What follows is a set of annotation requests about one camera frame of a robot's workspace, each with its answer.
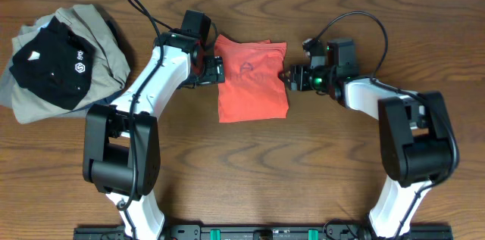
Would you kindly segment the red soccer t-shirt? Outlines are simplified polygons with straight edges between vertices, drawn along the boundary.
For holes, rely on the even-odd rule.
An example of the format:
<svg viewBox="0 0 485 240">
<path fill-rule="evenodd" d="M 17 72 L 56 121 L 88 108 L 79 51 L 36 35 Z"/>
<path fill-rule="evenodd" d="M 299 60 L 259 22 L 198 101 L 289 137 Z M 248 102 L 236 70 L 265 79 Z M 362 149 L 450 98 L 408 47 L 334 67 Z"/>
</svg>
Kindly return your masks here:
<svg viewBox="0 0 485 240">
<path fill-rule="evenodd" d="M 223 58 L 225 81 L 218 85 L 221 123 L 284 119 L 289 109 L 279 74 L 286 56 L 285 42 L 238 43 L 220 35 L 214 52 Z"/>
</svg>

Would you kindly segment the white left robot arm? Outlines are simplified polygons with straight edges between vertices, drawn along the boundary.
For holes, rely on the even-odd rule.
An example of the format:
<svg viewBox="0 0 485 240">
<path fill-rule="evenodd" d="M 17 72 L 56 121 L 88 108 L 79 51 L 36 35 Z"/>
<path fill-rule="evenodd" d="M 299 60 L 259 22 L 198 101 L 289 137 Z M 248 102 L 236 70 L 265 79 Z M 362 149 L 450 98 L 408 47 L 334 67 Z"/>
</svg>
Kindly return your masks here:
<svg viewBox="0 0 485 240">
<path fill-rule="evenodd" d="M 152 56 L 131 87 L 86 115 L 83 178 L 114 203 L 130 239 L 159 239 L 164 214 L 154 186 L 161 165 L 158 119 L 175 91 L 222 83 L 219 57 L 207 56 L 208 31 L 173 29 L 157 36 Z"/>
</svg>

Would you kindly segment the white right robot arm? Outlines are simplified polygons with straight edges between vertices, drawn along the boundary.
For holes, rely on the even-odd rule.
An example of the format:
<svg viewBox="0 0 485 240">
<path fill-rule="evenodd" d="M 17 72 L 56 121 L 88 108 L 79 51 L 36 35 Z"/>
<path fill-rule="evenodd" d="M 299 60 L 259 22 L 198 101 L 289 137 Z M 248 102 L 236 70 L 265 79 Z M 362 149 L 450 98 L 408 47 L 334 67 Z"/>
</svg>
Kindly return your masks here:
<svg viewBox="0 0 485 240">
<path fill-rule="evenodd" d="M 411 219 L 424 196 L 447 180 L 458 162 L 443 97 L 393 88 L 362 76 L 356 66 L 293 65 L 279 78 L 292 91 L 329 95 L 379 123 L 386 181 L 361 239 L 411 237 Z"/>
</svg>

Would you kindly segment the khaki folded shirt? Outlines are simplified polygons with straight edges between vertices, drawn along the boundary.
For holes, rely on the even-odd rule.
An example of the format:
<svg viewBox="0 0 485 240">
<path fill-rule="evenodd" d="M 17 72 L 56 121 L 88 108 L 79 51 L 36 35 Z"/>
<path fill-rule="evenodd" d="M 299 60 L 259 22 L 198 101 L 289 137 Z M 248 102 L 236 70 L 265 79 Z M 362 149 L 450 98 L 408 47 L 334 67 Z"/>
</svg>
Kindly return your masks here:
<svg viewBox="0 0 485 240">
<path fill-rule="evenodd" d="M 23 25 L 18 35 L 11 39 L 13 53 L 34 39 L 53 17 L 67 24 L 76 35 L 95 47 L 91 86 L 75 109 L 66 110 L 37 97 L 28 89 L 22 89 L 10 72 L 13 61 L 9 59 L 1 76 L 1 105 L 12 109 L 17 122 L 21 124 L 50 117 L 85 117 L 93 102 L 122 91 L 130 74 L 130 66 L 118 45 L 116 29 L 112 27 L 110 17 L 105 12 L 99 12 L 95 5 L 59 8 L 55 13 L 37 19 L 32 26 Z"/>
</svg>

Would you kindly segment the navy blue folded garment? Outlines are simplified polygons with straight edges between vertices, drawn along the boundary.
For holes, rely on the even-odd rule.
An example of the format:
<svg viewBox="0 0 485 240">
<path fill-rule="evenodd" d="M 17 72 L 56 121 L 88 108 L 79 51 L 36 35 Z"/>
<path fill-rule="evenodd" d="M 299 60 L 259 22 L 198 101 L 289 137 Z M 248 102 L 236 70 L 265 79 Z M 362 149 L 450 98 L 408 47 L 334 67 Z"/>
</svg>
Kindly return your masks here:
<svg viewBox="0 0 485 240">
<path fill-rule="evenodd" d="M 110 103 L 112 103 L 112 101 L 114 101 L 116 98 L 118 98 L 122 94 L 123 94 L 122 91 L 117 91 L 117 92 L 113 93 L 112 95 L 109 95 L 105 98 L 102 98 L 102 99 L 99 99 L 98 101 L 93 102 L 93 104 L 109 105 Z"/>
</svg>

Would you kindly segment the black polo shirt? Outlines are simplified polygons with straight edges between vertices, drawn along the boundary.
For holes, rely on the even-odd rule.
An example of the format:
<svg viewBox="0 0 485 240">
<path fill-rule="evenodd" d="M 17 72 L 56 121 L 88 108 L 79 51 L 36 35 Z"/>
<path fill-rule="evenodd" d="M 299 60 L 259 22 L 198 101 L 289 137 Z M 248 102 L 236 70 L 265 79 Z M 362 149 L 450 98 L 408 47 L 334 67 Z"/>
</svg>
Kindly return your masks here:
<svg viewBox="0 0 485 240">
<path fill-rule="evenodd" d="M 10 72 L 21 88 L 72 111 L 89 91 L 94 54 L 90 42 L 53 17 L 13 56 Z"/>
</svg>

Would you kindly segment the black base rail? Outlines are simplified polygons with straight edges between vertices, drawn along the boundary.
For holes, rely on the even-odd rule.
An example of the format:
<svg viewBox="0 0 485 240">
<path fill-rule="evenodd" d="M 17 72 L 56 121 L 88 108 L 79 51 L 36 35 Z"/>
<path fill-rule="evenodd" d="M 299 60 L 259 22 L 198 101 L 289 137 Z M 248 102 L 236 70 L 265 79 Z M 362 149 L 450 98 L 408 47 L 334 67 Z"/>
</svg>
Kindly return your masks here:
<svg viewBox="0 0 485 240">
<path fill-rule="evenodd" d="M 123 226 L 77 228 L 73 239 L 131 239 Z M 164 229 L 158 239 L 167 240 L 323 240 L 323 239 L 392 239 L 378 238 L 358 224 L 328 223 L 322 227 L 249 227 L 180 225 Z M 398 239 L 453 240 L 451 226 L 413 226 Z"/>
</svg>

